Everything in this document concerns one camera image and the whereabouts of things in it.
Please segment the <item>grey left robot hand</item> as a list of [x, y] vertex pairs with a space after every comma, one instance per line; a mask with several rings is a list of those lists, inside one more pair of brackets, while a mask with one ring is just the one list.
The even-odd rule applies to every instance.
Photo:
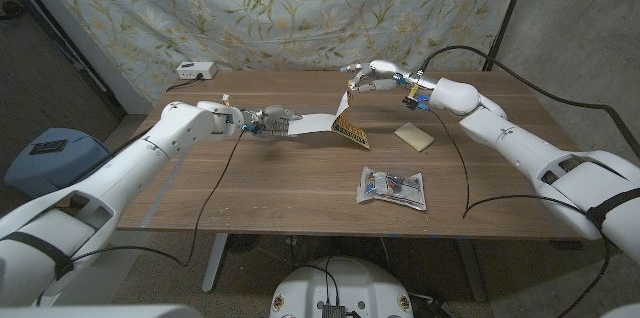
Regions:
[[244, 119], [242, 130], [250, 132], [254, 136], [288, 136], [290, 123], [302, 118], [293, 110], [286, 109], [281, 105], [272, 105], [256, 110], [242, 109], [241, 113]]

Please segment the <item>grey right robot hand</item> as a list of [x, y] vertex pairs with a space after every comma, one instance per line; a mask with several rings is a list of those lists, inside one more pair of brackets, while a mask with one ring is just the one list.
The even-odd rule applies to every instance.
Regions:
[[339, 69], [342, 73], [353, 73], [347, 88], [352, 94], [370, 91], [388, 91], [397, 87], [417, 88], [419, 91], [433, 90], [438, 80], [421, 73], [410, 72], [396, 63], [373, 60], [352, 63]]

